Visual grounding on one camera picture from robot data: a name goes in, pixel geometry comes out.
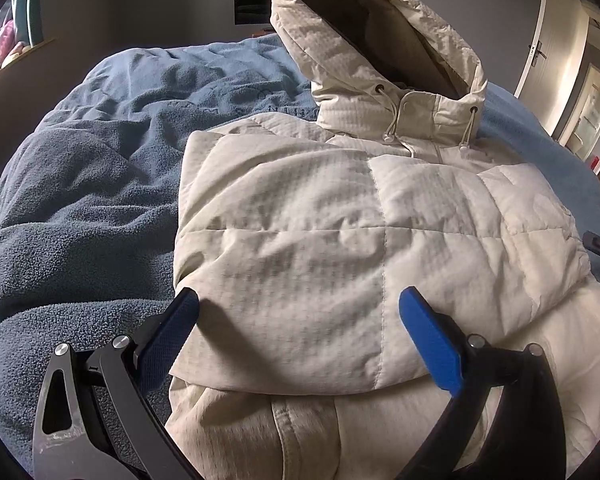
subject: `door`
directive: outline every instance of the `door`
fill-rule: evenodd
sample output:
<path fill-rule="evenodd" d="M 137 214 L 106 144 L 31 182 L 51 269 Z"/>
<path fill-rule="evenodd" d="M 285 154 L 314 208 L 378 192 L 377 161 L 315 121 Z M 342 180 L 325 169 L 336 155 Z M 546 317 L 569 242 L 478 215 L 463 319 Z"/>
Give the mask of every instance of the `door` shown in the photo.
<path fill-rule="evenodd" d="M 589 16 L 580 0 L 541 0 L 519 98 L 551 135 L 564 112 L 587 43 Z"/>

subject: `drawstring cord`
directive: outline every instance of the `drawstring cord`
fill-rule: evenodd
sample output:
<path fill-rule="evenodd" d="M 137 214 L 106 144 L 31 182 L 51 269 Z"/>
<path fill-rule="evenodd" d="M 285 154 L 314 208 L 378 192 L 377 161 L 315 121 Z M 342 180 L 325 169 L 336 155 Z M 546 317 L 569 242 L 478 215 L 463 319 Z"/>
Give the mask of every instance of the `drawstring cord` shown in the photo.
<path fill-rule="evenodd" d="M 391 99 L 384 91 L 384 86 L 377 85 L 376 92 L 388 99 L 389 103 L 391 104 L 391 111 L 394 114 L 394 118 L 392 119 L 391 124 L 389 124 L 389 127 L 386 129 L 384 135 L 382 135 L 382 141 L 389 144 L 390 142 L 394 142 L 395 140 L 395 130 L 398 125 L 398 107 L 394 103 L 394 100 Z"/>
<path fill-rule="evenodd" d="M 469 149 L 469 138 L 471 137 L 471 132 L 474 129 L 475 117 L 478 114 L 478 107 L 471 107 L 471 118 L 469 119 L 469 123 L 464 129 L 464 134 L 462 134 L 462 140 L 460 141 L 460 152 L 465 153 Z"/>

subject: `jacket hood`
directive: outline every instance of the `jacket hood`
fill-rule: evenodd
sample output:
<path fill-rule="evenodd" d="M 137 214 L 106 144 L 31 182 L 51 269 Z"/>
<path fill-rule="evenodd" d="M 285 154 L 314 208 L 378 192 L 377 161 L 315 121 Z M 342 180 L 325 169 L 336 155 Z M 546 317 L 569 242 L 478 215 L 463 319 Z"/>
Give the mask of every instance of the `jacket hood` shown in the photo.
<path fill-rule="evenodd" d="M 480 60 L 419 0 L 272 0 L 271 23 L 312 82 L 321 127 L 407 147 L 475 137 Z"/>

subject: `bolt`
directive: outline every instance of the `bolt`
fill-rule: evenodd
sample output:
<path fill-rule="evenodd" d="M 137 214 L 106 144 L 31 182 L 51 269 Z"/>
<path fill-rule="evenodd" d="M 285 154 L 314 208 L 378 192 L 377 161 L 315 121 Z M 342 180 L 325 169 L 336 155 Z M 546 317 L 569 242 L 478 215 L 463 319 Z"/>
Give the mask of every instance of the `bolt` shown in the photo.
<path fill-rule="evenodd" d="M 540 357 L 544 354 L 544 350 L 542 350 L 542 347 L 538 343 L 531 343 L 527 349 L 531 355 L 535 355 L 536 357 Z"/>
<path fill-rule="evenodd" d="M 67 343 L 60 343 L 58 346 L 56 346 L 56 349 L 54 350 L 54 354 L 64 355 L 67 353 L 68 349 L 69 349 L 69 345 Z"/>
<path fill-rule="evenodd" d="M 121 349 L 126 348 L 129 343 L 131 343 L 131 339 L 129 339 L 128 335 L 119 335 L 113 339 L 111 344 L 113 345 L 113 348 Z"/>
<path fill-rule="evenodd" d="M 482 348 L 487 343 L 484 338 L 478 334 L 471 334 L 466 340 L 469 343 L 469 346 L 475 349 Z"/>

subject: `bed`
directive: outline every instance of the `bed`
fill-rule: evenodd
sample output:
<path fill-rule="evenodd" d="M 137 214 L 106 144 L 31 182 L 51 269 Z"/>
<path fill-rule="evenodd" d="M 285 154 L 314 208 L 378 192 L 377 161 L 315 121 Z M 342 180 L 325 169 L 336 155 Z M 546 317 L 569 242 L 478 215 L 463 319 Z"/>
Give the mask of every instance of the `bed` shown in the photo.
<path fill-rule="evenodd" d="M 0 437 L 31 471 L 48 356 L 133 330 L 173 297 L 187 137 L 258 112 L 314 120 L 310 85 L 276 35 L 131 49 L 99 63 L 22 143 L 0 178 Z M 600 235 L 600 183 L 511 94 L 491 85 L 478 136 L 544 174 L 580 235 Z M 590 254 L 600 281 L 600 258 Z M 150 399 L 162 421 L 167 383 Z M 100 399 L 110 409 L 107 399 Z M 120 428 L 110 428 L 134 463 Z"/>

